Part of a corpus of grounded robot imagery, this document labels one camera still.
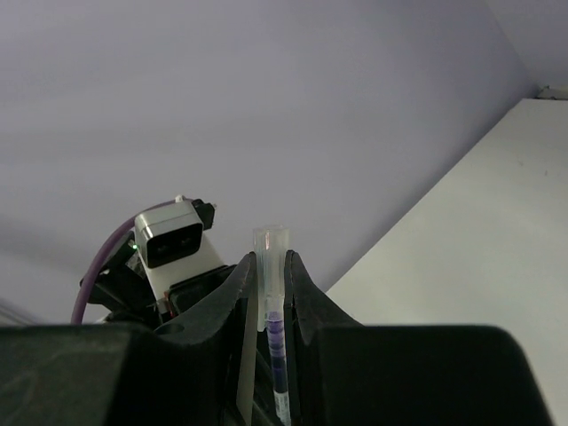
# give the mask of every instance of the purple cable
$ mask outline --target purple cable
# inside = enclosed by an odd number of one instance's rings
[[[151,207],[151,209],[157,209],[158,207],[167,206],[173,204],[175,201],[166,201]],[[136,216],[131,217],[122,225],[120,225],[116,231],[114,231],[110,237],[108,237],[99,252],[92,259],[91,265],[83,277],[83,284],[79,288],[79,294],[75,299],[75,306],[73,307],[73,313],[71,314],[71,324],[81,324],[83,322],[83,315],[85,314],[85,308],[89,302],[89,297],[91,297],[91,291],[95,287],[95,281],[99,276],[100,269],[105,265],[108,256],[113,251],[118,241],[127,233],[130,229],[134,227],[134,219]]]

